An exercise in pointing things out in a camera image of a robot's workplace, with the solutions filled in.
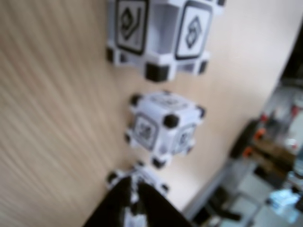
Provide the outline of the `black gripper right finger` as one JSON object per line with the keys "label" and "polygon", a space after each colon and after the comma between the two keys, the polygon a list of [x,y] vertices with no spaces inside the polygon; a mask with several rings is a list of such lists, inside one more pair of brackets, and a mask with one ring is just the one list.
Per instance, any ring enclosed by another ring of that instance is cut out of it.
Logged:
{"label": "black gripper right finger", "polygon": [[192,224],[155,188],[146,183],[138,185],[139,197],[151,227],[192,227]]}

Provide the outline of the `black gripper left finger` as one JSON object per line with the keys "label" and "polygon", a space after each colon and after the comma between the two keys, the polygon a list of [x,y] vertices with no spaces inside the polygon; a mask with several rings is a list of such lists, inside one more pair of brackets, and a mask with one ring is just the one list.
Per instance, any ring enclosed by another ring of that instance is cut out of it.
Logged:
{"label": "black gripper left finger", "polygon": [[122,211],[130,205],[131,178],[126,177],[106,194],[83,224],[85,227],[121,227]]}

